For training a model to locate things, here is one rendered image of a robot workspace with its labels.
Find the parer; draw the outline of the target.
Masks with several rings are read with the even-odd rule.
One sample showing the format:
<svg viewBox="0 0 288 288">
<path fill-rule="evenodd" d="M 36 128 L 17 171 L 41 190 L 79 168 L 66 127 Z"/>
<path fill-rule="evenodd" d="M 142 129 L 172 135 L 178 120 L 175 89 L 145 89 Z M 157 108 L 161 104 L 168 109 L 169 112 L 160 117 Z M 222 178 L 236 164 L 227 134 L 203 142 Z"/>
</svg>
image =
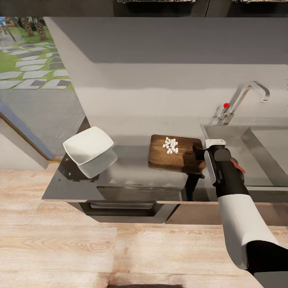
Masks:
<svg viewBox="0 0 288 288">
<path fill-rule="evenodd" d="M 234 160 L 231 159 L 230 161 L 232 161 L 232 162 L 234 163 L 235 167 L 238 168 L 238 169 L 240 169 L 243 174 L 246 173 Z"/>
</svg>

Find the cutting board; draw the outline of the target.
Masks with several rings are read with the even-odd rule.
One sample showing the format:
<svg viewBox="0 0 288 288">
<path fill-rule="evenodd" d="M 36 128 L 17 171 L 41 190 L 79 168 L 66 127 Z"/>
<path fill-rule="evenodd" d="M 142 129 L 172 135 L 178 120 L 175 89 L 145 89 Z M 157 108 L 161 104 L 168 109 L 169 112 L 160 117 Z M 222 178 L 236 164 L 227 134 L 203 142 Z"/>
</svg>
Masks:
<svg viewBox="0 0 288 288">
<path fill-rule="evenodd" d="M 164 144 L 167 144 L 167 137 L 169 140 L 175 140 L 176 144 L 173 148 L 177 149 L 177 152 L 169 153 L 169 148 L 167 146 L 163 147 Z M 154 134 L 151 136 L 148 161 L 151 164 L 205 169 L 207 167 L 206 161 L 196 160 L 193 147 L 196 147 L 197 150 L 202 150 L 202 141 L 198 138 Z"/>
</svg>

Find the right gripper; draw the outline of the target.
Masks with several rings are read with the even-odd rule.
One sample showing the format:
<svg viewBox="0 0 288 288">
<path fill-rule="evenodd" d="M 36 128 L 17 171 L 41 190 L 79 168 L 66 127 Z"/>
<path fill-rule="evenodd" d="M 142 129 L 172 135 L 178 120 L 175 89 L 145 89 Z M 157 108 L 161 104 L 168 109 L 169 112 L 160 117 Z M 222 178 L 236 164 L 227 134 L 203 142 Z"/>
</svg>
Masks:
<svg viewBox="0 0 288 288">
<path fill-rule="evenodd" d="M 196 160 L 205 160 L 204 159 L 204 153 L 206 149 L 203 150 L 196 150 Z"/>
</svg>

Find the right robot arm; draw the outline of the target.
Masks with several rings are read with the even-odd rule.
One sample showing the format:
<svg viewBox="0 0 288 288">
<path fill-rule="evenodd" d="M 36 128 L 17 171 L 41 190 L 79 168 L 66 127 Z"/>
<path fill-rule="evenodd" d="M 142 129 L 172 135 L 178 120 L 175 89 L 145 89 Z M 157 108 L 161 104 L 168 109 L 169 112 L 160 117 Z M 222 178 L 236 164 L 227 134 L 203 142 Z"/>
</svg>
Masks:
<svg viewBox="0 0 288 288">
<path fill-rule="evenodd" d="M 244 174 L 223 139 L 205 140 L 196 160 L 205 160 L 220 207 L 225 245 L 233 263 L 264 288 L 288 288 L 288 250 L 281 247 L 258 212 Z"/>
</svg>

